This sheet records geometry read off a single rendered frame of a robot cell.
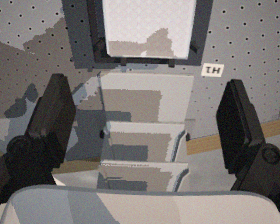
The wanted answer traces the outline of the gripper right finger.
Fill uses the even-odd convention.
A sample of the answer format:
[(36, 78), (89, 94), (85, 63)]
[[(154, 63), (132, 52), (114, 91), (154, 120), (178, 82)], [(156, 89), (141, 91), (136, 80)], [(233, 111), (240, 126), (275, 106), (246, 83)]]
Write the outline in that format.
[(266, 143), (242, 80), (227, 82), (216, 121), (225, 168), (237, 178), (230, 191), (263, 195), (280, 212), (280, 150)]

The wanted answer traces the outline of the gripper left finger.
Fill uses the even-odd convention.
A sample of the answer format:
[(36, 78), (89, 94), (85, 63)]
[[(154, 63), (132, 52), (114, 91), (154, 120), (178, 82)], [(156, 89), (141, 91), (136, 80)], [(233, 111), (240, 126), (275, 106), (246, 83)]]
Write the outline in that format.
[(0, 205), (19, 189), (57, 185), (51, 172), (64, 162), (75, 115), (67, 77), (52, 74), (25, 134), (11, 139), (0, 157)]

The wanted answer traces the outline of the grey perforated base plate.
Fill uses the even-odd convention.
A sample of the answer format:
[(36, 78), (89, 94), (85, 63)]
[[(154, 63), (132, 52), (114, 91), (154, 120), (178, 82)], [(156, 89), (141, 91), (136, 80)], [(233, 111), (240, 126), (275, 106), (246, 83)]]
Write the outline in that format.
[[(226, 84), (242, 80), (260, 124), (280, 120), (280, 0), (214, 0), (201, 66), (94, 63), (86, 0), (0, 0), (0, 151), (24, 135), (54, 73), (67, 77), (76, 107), (64, 162), (101, 157), (95, 116), (106, 116), (100, 71), (194, 74), (185, 119), (191, 140), (219, 134)], [(201, 76), (204, 63), (224, 65)]]

